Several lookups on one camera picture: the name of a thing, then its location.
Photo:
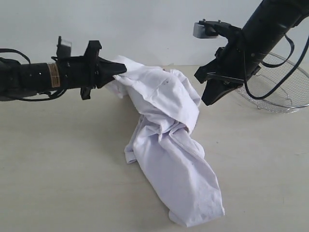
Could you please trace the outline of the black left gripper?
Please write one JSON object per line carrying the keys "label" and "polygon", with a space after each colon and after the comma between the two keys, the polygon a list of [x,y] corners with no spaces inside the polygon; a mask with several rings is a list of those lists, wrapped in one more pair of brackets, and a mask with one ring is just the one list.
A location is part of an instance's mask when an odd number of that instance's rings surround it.
{"label": "black left gripper", "polygon": [[82,100],[90,99],[91,90],[95,87],[95,78],[98,76],[96,74],[98,69],[100,77],[96,79],[97,89],[113,81],[114,75],[127,72],[125,64],[98,57],[100,49],[100,42],[92,40],[88,42],[82,56],[56,57],[60,76],[65,78],[65,88],[79,88]]}

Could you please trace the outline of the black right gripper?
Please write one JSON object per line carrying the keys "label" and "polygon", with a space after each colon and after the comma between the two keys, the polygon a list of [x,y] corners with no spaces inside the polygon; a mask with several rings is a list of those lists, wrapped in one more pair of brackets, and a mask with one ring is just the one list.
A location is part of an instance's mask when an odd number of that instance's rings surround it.
{"label": "black right gripper", "polygon": [[225,38],[228,43],[217,49],[215,59],[200,66],[194,74],[201,84],[207,81],[201,98],[207,106],[242,87],[244,83],[240,61],[243,46],[241,29],[231,25]]}

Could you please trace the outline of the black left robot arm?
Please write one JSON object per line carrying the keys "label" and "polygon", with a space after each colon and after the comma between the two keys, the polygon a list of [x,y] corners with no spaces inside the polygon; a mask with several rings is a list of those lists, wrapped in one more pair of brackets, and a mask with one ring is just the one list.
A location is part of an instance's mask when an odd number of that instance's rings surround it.
{"label": "black left robot arm", "polygon": [[99,57],[99,41],[89,41],[82,56],[71,56],[71,42],[58,38],[52,63],[31,63],[18,50],[2,48],[1,53],[17,53],[27,63],[9,58],[0,59],[0,100],[36,102],[36,95],[47,95],[45,101],[61,97],[69,89],[80,89],[82,100],[90,99],[93,89],[100,89],[127,72],[125,64]]}

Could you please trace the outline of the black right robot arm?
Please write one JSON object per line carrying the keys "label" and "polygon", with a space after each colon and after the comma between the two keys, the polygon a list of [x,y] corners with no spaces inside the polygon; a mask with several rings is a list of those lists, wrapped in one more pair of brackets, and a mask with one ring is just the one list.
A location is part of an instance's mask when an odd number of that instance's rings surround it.
{"label": "black right robot arm", "polygon": [[278,67],[278,64],[265,63],[264,58],[308,15],[307,0],[264,0],[243,28],[220,20],[196,22],[194,37],[209,39],[220,35],[228,40],[226,46],[218,48],[215,59],[200,66],[195,73],[201,84],[206,83],[202,101],[209,106],[226,94],[247,87],[261,66]]}

